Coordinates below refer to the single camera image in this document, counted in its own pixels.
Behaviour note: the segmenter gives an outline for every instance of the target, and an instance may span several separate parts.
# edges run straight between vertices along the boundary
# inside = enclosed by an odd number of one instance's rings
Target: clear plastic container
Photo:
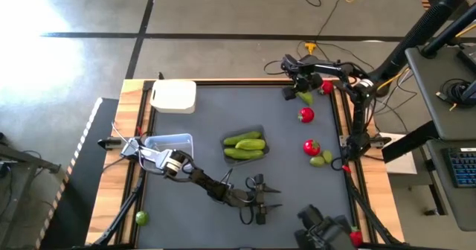
[[[191,134],[156,135],[148,137],[144,144],[153,150],[183,150],[193,157],[193,139]]]

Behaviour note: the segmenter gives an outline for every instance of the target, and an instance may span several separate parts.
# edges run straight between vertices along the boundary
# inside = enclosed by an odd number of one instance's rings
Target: cucumber
[[[234,137],[230,137],[230,138],[225,138],[225,140],[223,141],[223,144],[225,146],[234,146],[236,145],[238,142],[240,142],[241,140],[243,139],[247,139],[247,138],[260,138],[261,137],[261,132],[258,132],[258,131],[252,131],[252,132],[247,132],[245,134],[241,134],[241,135],[236,135]]]
[[[253,158],[259,158],[264,156],[264,152],[262,150],[241,150],[228,148],[224,149],[223,152],[226,156],[238,160],[250,160]]]
[[[300,99],[302,99],[304,103],[306,103],[309,106],[311,106],[314,103],[311,92],[306,92],[306,93],[298,92],[296,93],[296,95],[300,97]]]
[[[263,139],[243,139],[237,143],[235,148],[242,150],[262,150],[266,146],[266,142]]]

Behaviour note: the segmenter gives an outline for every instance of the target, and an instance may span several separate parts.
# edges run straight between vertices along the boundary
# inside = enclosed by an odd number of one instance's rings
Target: gray tabletop
[[[266,203],[283,206],[267,215],[265,225],[243,225],[237,208],[212,201],[199,186],[148,175],[142,209],[149,212],[149,223],[139,230],[138,248],[296,248],[293,234],[303,228],[297,214],[308,204],[323,215],[345,215],[350,220],[344,175],[330,166],[312,167],[303,152],[304,141],[315,139],[323,150],[339,156],[331,100],[315,92],[314,100],[315,119],[309,124],[298,120],[299,110],[306,106],[302,100],[285,101],[280,87],[269,86],[199,86],[193,114],[158,113],[155,133],[190,133],[195,163],[215,180],[229,169],[220,138],[263,125],[269,153],[236,167],[230,180],[236,188],[246,189],[245,178],[262,173],[269,187],[281,191],[267,193]],[[247,208],[243,214],[247,220]]]
[[[476,107],[450,112],[451,105],[435,95],[449,79],[476,80],[476,71],[467,68],[457,58],[457,52],[457,48],[442,48],[432,60],[422,57],[417,48],[409,48],[405,54],[440,137],[450,141],[476,140]]]
[[[445,190],[456,223],[463,231],[476,231],[476,188],[454,187],[443,159],[442,149],[448,147],[474,147],[476,141],[448,141],[435,139],[426,142],[428,150]]]

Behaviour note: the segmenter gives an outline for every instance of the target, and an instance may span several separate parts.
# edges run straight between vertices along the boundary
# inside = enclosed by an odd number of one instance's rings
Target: black pole
[[[397,75],[407,64],[405,50],[418,45],[424,45],[464,1],[440,0],[432,5],[405,35],[388,58],[375,71],[370,72],[370,77],[376,82],[383,82]]]
[[[476,19],[476,4],[473,4],[462,16],[449,25],[438,37],[428,43],[421,53],[424,57],[433,57],[436,52],[464,30]]]

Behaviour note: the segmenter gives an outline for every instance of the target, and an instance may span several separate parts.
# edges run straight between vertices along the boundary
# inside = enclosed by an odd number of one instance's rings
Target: lime
[[[149,222],[149,214],[145,211],[139,211],[135,215],[135,222],[139,226],[146,225]]]
[[[330,150],[324,150],[322,152],[322,157],[324,158],[327,164],[330,164],[332,162],[332,153],[330,152]]]
[[[321,167],[321,166],[326,164],[326,161],[321,156],[317,156],[317,157],[312,157],[311,161],[309,161],[309,163],[313,167]]]

